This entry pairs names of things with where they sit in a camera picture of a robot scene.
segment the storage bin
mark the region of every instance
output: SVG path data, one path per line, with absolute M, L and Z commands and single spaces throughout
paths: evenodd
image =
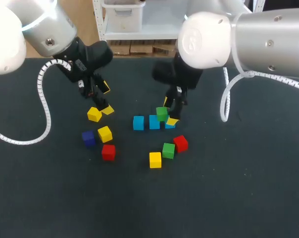
M 119 1 L 113 1 L 113 4 L 109 4 L 111 1 L 102 3 L 108 18 L 107 28 L 111 32 L 140 32 L 145 2 L 126 5 L 122 3 L 118 5 L 116 2 Z

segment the cube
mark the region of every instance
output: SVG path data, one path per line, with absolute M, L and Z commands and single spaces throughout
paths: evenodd
M 134 116 L 133 130 L 144 130 L 144 116 Z
M 105 126 L 98 130 L 99 137 L 103 143 L 106 143 L 112 140 L 112 132 L 109 127 Z
M 87 147 L 96 145 L 95 135 L 92 131 L 83 132 L 82 139 Z
M 166 125 L 175 126 L 178 121 L 178 119 L 168 117 Z
M 174 144 L 178 153 L 188 150 L 188 141 L 183 135 L 174 138 Z
M 176 128 L 176 123 L 174 125 L 167 124 L 167 122 L 172 123 L 170 117 L 168 117 L 167 121 L 165 122 L 165 129 L 174 129 Z
M 149 167 L 151 169 L 161 168 L 161 153 L 160 152 L 151 152 L 149 154 Z
M 114 161 L 115 146 L 114 145 L 104 145 L 101 154 L 102 154 L 103 160 L 105 160 L 105 161 Z
M 87 115 L 89 120 L 99 122 L 102 117 L 102 112 L 100 112 L 97 108 L 92 107 L 88 111 Z
M 150 130 L 159 130 L 160 129 L 160 122 L 157 120 L 156 115 L 149 116 L 149 128 L 150 128 Z
M 114 112 L 114 109 L 109 105 L 107 108 L 101 110 L 101 112 L 103 112 L 106 115 L 110 115 L 111 113 Z
M 166 107 L 156 108 L 157 120 L 166 121 L 168 118 L 168 112 Z
M 163 158 L 174 159 L 174 153 L 175 153 L 175 145 L 169 144 L 169 143 L 164 143 Z

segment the blue cube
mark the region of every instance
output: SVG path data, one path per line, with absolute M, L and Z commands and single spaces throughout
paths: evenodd
M 133 130 L 144 130 L 144 116 L 134 116 Z
M 160 129 L 160 122 L 157 119 L 157 115 L 149 116 L 149 128 L 150 128 L 150 130 L 159 130 Z
M 95 135 L 92 131 L 86 131 L 82 133 L 82 139 L 87 147 L 96 145 Z
M 176 124 L 175 125 L 167 125 L 165 123 L 165 129 L 173 129 L 173 128 L 176 128 Z

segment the green cube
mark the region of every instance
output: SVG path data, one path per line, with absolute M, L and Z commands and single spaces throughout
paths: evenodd
M 164 143 L 163 158 L 174 159 L 174 153 L 175 153 L 175 145 L 174 144 Z
M 157 120 L 166 121 L 168 118 L 167 108 L 156 108 Z

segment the dark table surface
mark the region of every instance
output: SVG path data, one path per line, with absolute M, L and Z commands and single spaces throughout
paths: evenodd
M 0 132 L 29 140 L 45 129 L 29 59 L 0 77 Z M 87 120 L 81 98 L 56 68 L 44 78 L 52 128 L 32 146 L 0 141 L 0 237 L 299 238 L 299 90 L 245 79 L 220 120 L 221 69 L 206 70 L 176 129 L 134 132 L 135 115 L 155 113 L 167 86 L 151 79 L 152 59 L 115 59 L 102 70 L 115 113 Z M 117 148 L 86 149 L 81 133 L 108 125 Z M 149 169 L 149 152 L 185 135 L 189 150 Z

